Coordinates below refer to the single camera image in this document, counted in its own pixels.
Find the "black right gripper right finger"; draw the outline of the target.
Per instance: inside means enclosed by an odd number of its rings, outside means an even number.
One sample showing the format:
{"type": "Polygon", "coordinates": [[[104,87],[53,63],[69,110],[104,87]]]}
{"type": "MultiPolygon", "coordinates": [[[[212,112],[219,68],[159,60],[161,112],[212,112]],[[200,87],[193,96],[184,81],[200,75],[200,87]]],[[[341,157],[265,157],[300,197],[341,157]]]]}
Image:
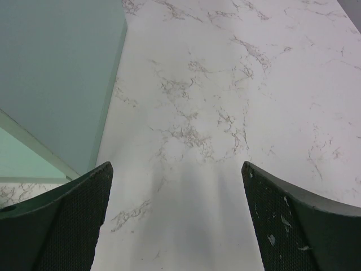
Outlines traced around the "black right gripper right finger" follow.
{"type": "Polygon", "coordinates": [[[265,270],[360,270],[360,208],[246,161],[241,169],[265,270]]]}

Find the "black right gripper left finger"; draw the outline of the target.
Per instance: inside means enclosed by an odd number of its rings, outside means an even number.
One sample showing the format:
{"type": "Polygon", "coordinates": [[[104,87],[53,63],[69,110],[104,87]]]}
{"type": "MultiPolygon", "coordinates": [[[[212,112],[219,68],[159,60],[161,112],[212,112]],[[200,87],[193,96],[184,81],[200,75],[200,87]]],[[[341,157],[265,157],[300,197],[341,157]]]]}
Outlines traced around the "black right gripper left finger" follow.
{"type": "Polygon", "coordinates": [[[90,270],[112,186],[105,162],[34,198],[1,208],[1,270],[90,270]]]}

